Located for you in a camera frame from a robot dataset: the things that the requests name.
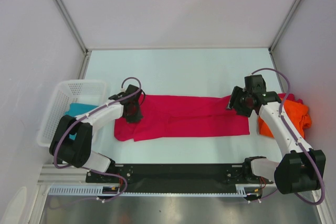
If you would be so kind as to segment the white plastic laundry basket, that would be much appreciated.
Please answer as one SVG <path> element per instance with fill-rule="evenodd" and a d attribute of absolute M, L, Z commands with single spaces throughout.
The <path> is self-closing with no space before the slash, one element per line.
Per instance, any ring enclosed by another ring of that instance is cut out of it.
<path fill-rule="evenodd" d="M 109 87 L 102 80 L 69 80 L 60 82 L 53 92 L 37 135 L 37 144 L 49 147 L 62 116 L 71 103 L 100 106 L 107 100 Z"/>

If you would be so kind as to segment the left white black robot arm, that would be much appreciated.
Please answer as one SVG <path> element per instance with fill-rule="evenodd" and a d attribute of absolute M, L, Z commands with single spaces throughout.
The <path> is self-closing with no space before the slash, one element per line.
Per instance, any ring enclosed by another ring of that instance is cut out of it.
<path fill-rule="evenodd" d="M 115 178 L 113 160 L 92 150 L 92 139 L 104 126 L 120 118 L 138 123 L 143 118 L 139 98 L 143 90 L 134 85 L 111 96 L 104 104 L 78 116 L 64 115 L 49 147 L 54 166 L 70 166 L 96 172 L 105 182 Z"/>

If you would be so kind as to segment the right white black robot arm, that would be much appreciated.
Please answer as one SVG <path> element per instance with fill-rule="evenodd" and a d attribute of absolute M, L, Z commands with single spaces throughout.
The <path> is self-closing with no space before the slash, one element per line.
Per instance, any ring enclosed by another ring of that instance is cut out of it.
<path fill-rule="evenodd" d="M 323 181 L 326 156 L 306 142 L 290 120 L 284 99 L 274 91 L 267 91 L 262 75 L 245 77 L 244 88 L 235 86 L 228 104 L 238 115 L 249 117 L 255 112 L 267 124 L 282 160 L 279 163 L 265 157 L 251 158 L 250 165 L 242 169 L 243 179 L 254 183 L 260 177 L 275 182 L 282 194 L 320 190 L 320 204 L 326 195 Z"/>

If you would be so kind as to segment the magenta t shirt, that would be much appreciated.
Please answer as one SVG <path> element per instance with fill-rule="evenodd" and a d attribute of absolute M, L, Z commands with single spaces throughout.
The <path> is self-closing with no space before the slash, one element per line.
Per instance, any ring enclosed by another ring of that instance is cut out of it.
<path fill-rule="evenodd" d="M 221 137 L 249 134 L 248 118 L 226 107 L 230 97 L 178 95 L 141 96 L 143 118 L 138 123 L 115 121 L 114 137 L 121 142 L 161 137 Z"/>

